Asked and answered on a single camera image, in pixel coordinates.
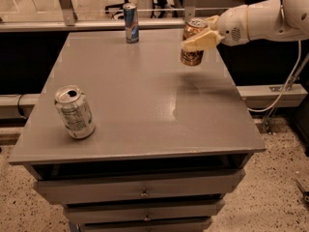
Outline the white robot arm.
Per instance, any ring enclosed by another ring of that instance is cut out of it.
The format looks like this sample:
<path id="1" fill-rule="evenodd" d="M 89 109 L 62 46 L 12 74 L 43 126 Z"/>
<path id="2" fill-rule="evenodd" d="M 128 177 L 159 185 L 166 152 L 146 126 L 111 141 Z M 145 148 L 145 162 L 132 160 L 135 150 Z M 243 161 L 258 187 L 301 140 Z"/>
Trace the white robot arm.
<path id="1" fill-rule="evenodd" d="M 266 0 L 233 7 L 203 21 L 207 27 L 182 41 L 183 50 L 201 51 L 219 44 L 235 46 L 256 40 L 308 40 L 309 0 Z"/>

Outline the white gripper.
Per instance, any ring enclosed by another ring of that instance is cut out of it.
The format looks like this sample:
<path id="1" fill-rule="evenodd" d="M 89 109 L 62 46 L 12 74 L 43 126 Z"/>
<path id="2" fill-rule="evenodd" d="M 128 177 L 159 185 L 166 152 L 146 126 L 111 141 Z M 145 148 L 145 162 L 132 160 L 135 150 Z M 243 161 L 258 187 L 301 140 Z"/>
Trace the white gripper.
<path id="1" fill-rule="evenodd" d="M 242 5 L 227 10 L 221 16 L 206 17 L 205 22 L 210 31 L 198 33 L 182 41 L 182 50 L 187 52 L 209 50 L 216 48 L 220 42 L 228 46 L 247 44 L 249 42 L 247 12 L 248 7 Z"/>

